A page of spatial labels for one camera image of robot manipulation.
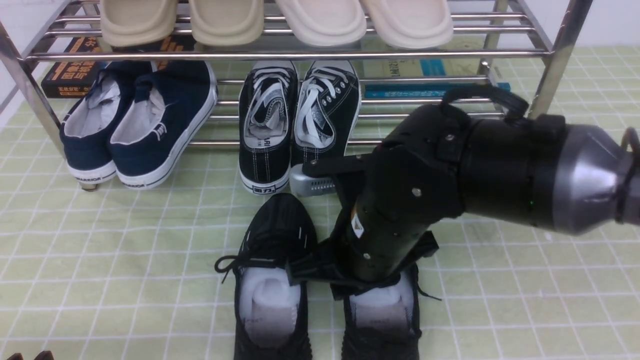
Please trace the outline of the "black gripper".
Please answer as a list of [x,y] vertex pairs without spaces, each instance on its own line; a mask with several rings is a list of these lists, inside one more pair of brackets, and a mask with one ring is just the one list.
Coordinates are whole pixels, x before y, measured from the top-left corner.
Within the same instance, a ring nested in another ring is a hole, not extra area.
[[453,105],[421,105],[371,154],[291,168],[291,192],[300,198],[356,198],[337,255],[347,276],[384,282],[437,250],[428,228],[464,212],[457,162],[471,125]]

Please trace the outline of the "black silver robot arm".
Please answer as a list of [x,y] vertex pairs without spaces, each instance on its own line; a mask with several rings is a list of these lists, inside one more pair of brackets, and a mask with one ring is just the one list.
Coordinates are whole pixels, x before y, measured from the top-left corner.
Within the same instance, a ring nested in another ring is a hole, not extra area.
[[605,223],[639,224],[639,138],[535,120],[473,119],[422,105],[371,153],[307,162],[332,180],[342,212],[330,237],[286,265],[292,281],[365,288],[432,255],[429,227],[462,214],[578,236]]

